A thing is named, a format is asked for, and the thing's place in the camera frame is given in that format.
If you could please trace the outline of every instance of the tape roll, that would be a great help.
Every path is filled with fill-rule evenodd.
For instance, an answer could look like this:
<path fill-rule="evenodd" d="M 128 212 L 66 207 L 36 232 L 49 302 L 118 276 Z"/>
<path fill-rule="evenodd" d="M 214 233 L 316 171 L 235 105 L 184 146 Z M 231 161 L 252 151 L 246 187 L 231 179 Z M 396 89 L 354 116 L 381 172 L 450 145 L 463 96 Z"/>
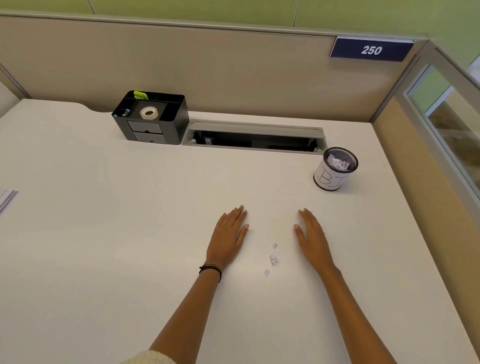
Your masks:
<path fill-rule="evenodd" d="M 140 110 L 140 116 L 144 120 L 153 120 L 158 118 L 158 110 L 153 106 L 147 106 Z"/>

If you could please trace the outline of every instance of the green sticky note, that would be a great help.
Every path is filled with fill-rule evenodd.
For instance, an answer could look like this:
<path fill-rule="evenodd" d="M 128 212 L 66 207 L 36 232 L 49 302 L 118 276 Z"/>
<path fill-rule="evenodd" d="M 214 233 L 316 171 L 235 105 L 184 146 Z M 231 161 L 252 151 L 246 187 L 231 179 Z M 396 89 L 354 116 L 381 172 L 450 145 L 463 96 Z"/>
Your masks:
<path fill-rule="evenodd" d="M 148 100 L 148 96 L 145 92 L 140 92 L 140 91 L 134 91 L 133 95 L 135 98 L 140 99 L 140 100 Z"/>

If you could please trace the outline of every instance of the paper stack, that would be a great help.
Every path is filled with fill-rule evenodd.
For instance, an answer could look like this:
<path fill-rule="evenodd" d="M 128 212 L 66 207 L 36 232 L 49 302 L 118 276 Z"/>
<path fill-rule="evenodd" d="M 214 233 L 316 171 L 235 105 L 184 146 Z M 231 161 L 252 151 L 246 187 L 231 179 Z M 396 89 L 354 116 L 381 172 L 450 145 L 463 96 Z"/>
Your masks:
<path fill-rule="evenodd" d="M 17 191 L 15 190 L 5 190 L 0 187 L 0 213 L 16 194 Z"/>

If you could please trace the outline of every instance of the mesh wastebasket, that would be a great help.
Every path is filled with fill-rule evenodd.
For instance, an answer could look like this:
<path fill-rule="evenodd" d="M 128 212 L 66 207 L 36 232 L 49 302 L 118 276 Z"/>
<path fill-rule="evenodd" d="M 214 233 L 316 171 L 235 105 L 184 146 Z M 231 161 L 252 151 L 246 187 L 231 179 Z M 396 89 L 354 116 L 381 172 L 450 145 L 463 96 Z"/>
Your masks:
<path fill-rule="evenodd" d="M 332 160 L 331 157 L 329 158 L 330 155 L 341 162 L 329 163 L 329 160 Z M 340 165 L 346 165 L 347 167 L 340 168 Z M 340 147 L 328 148 L 324 152 L 322 162 L 313 174 L 313 180 L 323 190 L 336 191 L 343 185 L 348 176 L 357 169 L 358 165 L 357 157 L 349 150 Z"/>

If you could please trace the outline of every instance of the small drawer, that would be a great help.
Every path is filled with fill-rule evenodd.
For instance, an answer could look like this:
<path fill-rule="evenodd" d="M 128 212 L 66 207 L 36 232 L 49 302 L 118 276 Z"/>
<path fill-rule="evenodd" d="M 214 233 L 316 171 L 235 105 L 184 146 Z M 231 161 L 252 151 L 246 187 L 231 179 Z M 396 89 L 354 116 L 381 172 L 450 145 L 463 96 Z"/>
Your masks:
<path fill-rule="evenodd" d="M 165 138 L 163 137 L 163 134 L 137 133 L 137 132 L 134 132 L 134 134 L 137 137 L 139 142 L 165 144 Z"/>
<path fill-rule="evenodd" d="M 156 122 L 141 122 L 128 120 L 134 132 L 163 134 L 160 125 Z"/>

